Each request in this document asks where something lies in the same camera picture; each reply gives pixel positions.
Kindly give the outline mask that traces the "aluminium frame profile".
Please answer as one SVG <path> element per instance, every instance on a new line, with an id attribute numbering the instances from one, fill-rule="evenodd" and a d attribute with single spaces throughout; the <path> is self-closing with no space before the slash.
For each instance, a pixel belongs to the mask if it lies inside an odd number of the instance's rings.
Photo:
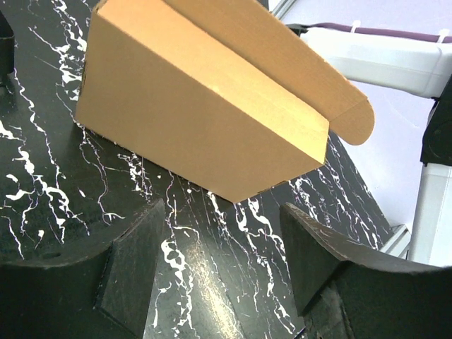
<path id="1" fill-rule="evenodd" d="M 269 1 L 270 12 L 278 19 L 283 19 L 297 0 Z"/>

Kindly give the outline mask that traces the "brown cardboard box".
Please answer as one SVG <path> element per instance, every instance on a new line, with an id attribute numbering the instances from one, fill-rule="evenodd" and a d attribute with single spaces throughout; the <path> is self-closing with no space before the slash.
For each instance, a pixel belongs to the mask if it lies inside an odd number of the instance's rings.
<path id="1" fill-rule="evenodd" d="M 367 97 L 257 1 L 101 1 L 76 120 L 238 203 L 360 145 Z"/>

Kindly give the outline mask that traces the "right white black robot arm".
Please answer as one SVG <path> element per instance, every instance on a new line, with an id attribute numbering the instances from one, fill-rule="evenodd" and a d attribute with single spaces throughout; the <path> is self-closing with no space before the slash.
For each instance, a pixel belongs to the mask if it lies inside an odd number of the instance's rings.
<path id="1" fill-rule="evenodd" d="M 451 266 L 451 34 L 292 23 L 292 32 L 347 79 L 434 100 L 422 137 L 423 165 L 412 231 L 398 228 L 383 252 Z"/>

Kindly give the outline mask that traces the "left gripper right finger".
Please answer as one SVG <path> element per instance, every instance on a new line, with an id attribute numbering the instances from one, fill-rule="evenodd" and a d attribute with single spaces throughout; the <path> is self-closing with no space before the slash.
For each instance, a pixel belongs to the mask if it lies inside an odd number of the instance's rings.
<path id="1" fill-rule="evenodd" d="M 291 203 L 280 227 L 308 338 L 451 337 L 451 268 L 371 249 Z"/>

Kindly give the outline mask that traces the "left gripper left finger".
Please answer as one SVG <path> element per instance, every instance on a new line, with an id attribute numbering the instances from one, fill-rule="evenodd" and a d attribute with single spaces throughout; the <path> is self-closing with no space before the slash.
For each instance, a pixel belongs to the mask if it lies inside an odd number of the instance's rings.
<path id="1" fill-rule="evenodd" d="M 2 338 L 142 338 L 165 207 L 158 199 L 96 233 L 1 263 Z"/>

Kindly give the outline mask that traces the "black marble pattern mat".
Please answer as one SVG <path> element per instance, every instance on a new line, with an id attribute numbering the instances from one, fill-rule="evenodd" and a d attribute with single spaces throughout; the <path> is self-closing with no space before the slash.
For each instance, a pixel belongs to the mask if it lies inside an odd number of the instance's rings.
<path id="1" fill-rule="evenodd" d="M 1 89 L 1 252 L 26 259 L 156 198 L 165 237 L 147 338 L 293 338 L 279 207 L 375 249 L 391 231 L 340 139 L 326 164 L 231 204 L 73 120 L 94 1 L 2 1 L 16 39 Z"/>

